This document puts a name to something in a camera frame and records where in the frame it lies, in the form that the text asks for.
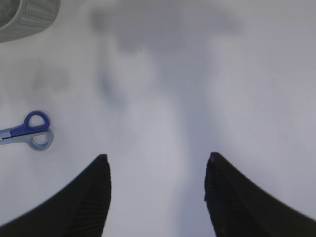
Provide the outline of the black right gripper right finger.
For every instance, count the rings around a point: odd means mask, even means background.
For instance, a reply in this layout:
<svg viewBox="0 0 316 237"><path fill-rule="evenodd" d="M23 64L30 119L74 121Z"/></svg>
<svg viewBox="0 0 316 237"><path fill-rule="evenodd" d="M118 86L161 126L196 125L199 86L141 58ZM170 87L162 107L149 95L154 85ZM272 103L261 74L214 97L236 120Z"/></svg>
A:
<svg viewBox="0 0 316 237"><path fill-rule="evenodd" d="M218 237L314 237L315 220L274 198L220 153L206 166L204 200Z"/></svg>

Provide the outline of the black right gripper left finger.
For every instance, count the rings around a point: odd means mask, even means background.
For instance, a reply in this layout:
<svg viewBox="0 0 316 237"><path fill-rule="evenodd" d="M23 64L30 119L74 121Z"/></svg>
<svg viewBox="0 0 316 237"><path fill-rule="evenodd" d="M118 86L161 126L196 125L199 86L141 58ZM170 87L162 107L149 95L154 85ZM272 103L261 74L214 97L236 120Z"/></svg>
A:
<svg viewBox="0 0 316 237"><path fill-rule="evenodd" d="M110 208L111 172L99 155L47 201L4 224L2 237L100 237Z"/></svg>

